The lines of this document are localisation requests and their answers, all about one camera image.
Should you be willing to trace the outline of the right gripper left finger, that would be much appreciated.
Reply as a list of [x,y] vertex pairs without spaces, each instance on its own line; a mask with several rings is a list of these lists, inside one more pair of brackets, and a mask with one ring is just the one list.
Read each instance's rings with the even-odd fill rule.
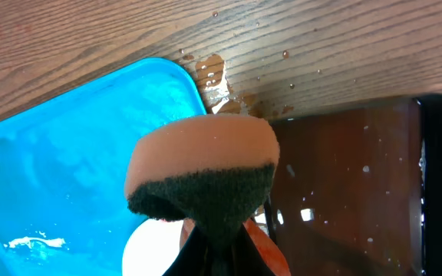
[[197,226],[163,276],[208,276],[210,274],[209,243]]

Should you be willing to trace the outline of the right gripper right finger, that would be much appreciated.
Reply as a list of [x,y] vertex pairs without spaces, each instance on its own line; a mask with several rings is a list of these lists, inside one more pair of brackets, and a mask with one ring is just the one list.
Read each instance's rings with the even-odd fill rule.
[[263,261],[244,225],[232,243],[232,257],[235,276],[275,276]]

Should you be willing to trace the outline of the light blue plate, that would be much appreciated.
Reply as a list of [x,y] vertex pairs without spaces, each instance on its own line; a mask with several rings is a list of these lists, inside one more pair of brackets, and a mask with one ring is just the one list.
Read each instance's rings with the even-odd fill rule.
[[162,276],[180,252],[182,221],[148,219],[129,237],[122,257],[123,276]]

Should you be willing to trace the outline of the orange and green sponge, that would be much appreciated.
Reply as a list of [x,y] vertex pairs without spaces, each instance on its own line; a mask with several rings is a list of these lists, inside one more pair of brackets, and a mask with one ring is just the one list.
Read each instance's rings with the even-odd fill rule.
[[209,275],[234,275],[232,243],[242,225],[271,271],[287,275],[285,257],[252,220],[269,197],[279,151],[260,118],[208,114],[169,123],[137,141],[124,186],[127,207],[182,221],[180,250],[197,226],[209,243]]

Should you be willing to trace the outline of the teal plastic tray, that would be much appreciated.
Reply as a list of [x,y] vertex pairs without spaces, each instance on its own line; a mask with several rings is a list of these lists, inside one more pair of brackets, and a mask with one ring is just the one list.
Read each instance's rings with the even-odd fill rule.
[[0,122],[0,275],[119,275],[144,221],[124,197],[136,142],[204,111],[192,77],[150,57]]

